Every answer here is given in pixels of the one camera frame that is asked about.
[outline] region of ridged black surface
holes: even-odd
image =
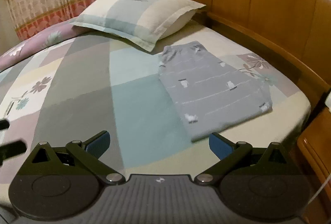
[[[14,223],[41,222],[22,217]],[[85,212],[52,223],[253,224],[260,222],[236,215],[220,201],[213,188],[195,185],[186,175],[132,175],[123,185],[107,187],[100,199]],[[298,218],[282,223],[303,224]]]

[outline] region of flower print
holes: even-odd
[[[45,43],[42,45],[42,48],[48,48],[52,45],[56,45],[62,41],[61,31],[54,31],[49,34]]]
[[[20,52],[22,50],[24,45],[25,45],[25,42],[22,43],[22,44],[18,44],[17,46],[15,46],[15,47],[11,48],[10,50],[8,50],[2,56],[8,55],[8,54],[9,54],[9,56],[15,56],[17,54],[17,52]]]
[[[260,56],[253,53],[253,55],[247,55],[245,59],[247,63],[252,64],[255,68],[267,68],[271,67],[270,63],[268,63],[265,59],[261,58]]]
[[[242,73],[247,73],[247,74],[251,75],[252,77],[256,77],[256,75],[254,73],[252,73],[252,71],[250,70],[250,69],[254,68],[254,66],[253,67],[249,67],[245,63],[243,64],[243,66],[244,66],[244,68],[239,69],[239,71],[241,71]]]
[[[260,74],[255,74],[255,75],[259,77],[258,79],[260,81],[267,82],[270,86],[277,84],[277,79],[270,75],[268,76],[262,76]]]
[[[17,106],[16,106],[16,110],[21,110],[23,107],[26,106],[26,104],[28,103],[29,101],[29,98],[24,98],[24,99],[21,99],[19,100]]]
[[[42,81],[38,81],[36,85],[32,87],[30,92],[36,93],[41,92],[44,88],[46,88],[46,84],[51,81],[51,77],[44,77]]]
[[[21,97],[12,97],[13,100],[21,100],[29,91],[26,91],[25,93],[23,93],[23,95]]]

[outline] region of pillow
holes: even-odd
[[[150,52],[203,6],[192,0],[96,0],[72,24],[127,38]]]

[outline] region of patchwork bedsheet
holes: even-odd
[[[173,101],[158,77],[164,46],[200,42],[210,53],[247,76],[269,84],[273,111],[222,135],[265,147],[297,134],[310,104],[284,75],[258,55],[220,34],[189,22],[160,40],[152,53],[130,41],[89,32],[46,48],[0,73],[0,116],[10,127],[0,143],[24,139],[26,154],[0,168],[0,203],[32,148],[40,141],[64,146],[109,131],[109,150],[100,158],[129,177],[132,173],[191,174],[218,162],[208,139],[191,142]]]

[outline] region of wooden headboard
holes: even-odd
[[[290,78],[316,106],[331,85],[331,0],[195,0],[208,27]]]

